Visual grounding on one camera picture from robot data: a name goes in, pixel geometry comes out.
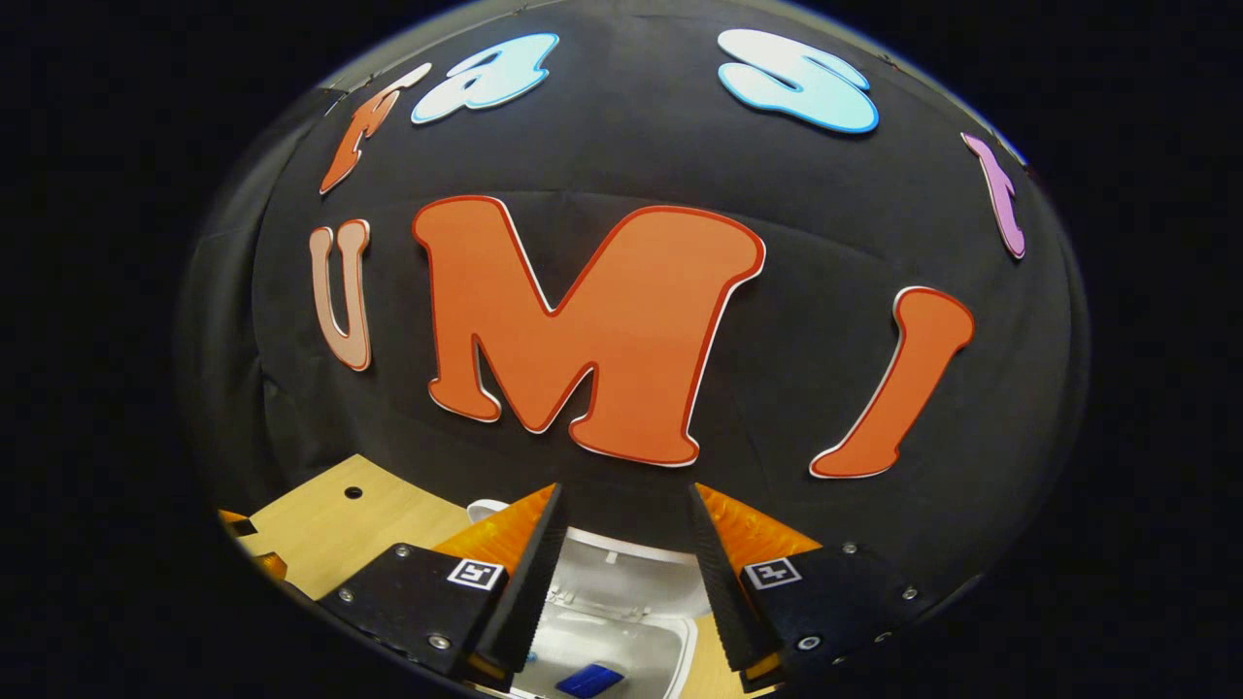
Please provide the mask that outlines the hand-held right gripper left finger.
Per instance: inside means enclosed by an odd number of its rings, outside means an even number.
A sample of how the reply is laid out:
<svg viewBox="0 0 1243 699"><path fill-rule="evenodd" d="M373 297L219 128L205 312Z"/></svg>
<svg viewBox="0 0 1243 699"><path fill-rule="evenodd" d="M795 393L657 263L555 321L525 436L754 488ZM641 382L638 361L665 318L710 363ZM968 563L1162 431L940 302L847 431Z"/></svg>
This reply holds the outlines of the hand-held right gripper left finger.
<svg viewBox="0 0 1243 699"><path fill-rule="evenodd" d="M551 483L434 549L392 545L317 606L421 670L506 693L527 663L567 517Z"/></svg>

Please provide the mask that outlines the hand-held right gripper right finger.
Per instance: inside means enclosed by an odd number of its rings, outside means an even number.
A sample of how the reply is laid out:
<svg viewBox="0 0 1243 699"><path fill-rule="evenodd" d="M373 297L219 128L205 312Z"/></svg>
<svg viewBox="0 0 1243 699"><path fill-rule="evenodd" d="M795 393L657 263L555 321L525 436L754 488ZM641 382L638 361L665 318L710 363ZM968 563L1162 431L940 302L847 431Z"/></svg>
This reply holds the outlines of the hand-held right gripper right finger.
<svg viewBox="0 0 1243 699"><path fill-rule="evenodd" d="M687 493L711 614L746 692L809 687L924 619L924 585L861 544L818 544L705 483Z"/></svg>

